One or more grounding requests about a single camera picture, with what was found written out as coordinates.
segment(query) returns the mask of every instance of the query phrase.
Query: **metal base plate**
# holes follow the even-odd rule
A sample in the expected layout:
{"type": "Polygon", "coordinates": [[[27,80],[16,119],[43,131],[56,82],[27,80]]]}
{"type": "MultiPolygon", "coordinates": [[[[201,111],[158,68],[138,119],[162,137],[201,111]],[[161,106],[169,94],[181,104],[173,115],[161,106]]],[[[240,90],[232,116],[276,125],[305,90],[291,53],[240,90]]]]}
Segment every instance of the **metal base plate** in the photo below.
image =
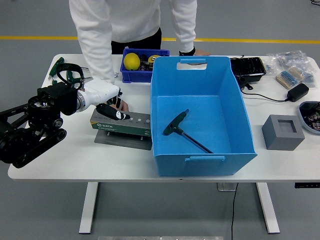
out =
{"type": "Polygon", "coordinates": [[[222,236],[99,236],[98,240],[224,240],[222,236]]]}
{"type": "Polygon", "coordinates": [[[105,130],[98,130],[94,142],[133,149],[151,150],[152,148],[151,136],[139,136],[105,130]]]}

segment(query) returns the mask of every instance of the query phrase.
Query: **blue small bin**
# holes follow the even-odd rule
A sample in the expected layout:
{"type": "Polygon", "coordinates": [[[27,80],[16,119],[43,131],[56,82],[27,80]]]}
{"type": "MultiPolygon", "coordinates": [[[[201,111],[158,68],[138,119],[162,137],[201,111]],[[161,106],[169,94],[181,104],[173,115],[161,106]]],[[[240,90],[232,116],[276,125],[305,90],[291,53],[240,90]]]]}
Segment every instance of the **blue small bin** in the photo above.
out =
{"type": "Polygon", "coordinates": [[[159,56],[169,56],[169,50],[164,49],[134,49],[134,48],[125,48],[123,50],[122,63],[120,67],[120,72],[122,73],[122,82],[123,83],[150,83],[152,72],[153,71],[130,71],[127,70],[124,66],[125,56],[129,53],[138,53],[138,55],[145,54],[147,58],[152,55],[159,56]]]}

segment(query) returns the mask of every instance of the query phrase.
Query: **black power adapter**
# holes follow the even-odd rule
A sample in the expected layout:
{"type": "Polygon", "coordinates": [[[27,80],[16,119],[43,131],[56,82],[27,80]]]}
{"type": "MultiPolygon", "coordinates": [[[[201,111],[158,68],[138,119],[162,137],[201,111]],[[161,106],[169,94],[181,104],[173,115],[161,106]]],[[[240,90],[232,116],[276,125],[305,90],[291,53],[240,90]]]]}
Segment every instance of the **black power adapter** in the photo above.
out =
{"type": "Polygon", "coordinates": [[[308,91],[309,88],[305,84],[300,83],[288,91],[286,101],[296,102],[303,96],[307,95],[308,91]]]}

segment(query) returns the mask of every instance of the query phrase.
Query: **yellow ball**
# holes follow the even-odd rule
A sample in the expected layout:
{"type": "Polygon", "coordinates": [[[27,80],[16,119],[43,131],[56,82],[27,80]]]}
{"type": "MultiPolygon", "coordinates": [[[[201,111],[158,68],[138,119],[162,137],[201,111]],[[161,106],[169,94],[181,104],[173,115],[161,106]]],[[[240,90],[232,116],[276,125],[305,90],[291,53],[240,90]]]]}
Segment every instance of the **yellow ball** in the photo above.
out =
{"type": "Polygon", "coordinates": [[[140,58],[134,52],[128,53],[123,59],[123,65],[128,71],[136,71],[140,66],[140,58]]]}

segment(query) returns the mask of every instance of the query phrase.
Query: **grey square block with hole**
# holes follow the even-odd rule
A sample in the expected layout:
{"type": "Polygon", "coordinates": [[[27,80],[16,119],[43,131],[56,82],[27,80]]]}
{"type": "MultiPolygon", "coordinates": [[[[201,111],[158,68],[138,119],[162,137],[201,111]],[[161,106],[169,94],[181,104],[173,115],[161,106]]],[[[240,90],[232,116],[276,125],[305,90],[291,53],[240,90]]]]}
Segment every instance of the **grey square block with hole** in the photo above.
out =
{"type": "Polygon", "coordinates": [[[305,139],[297,116],[270,115],[262,126],[268,150],[293,151],[305,139]]]}

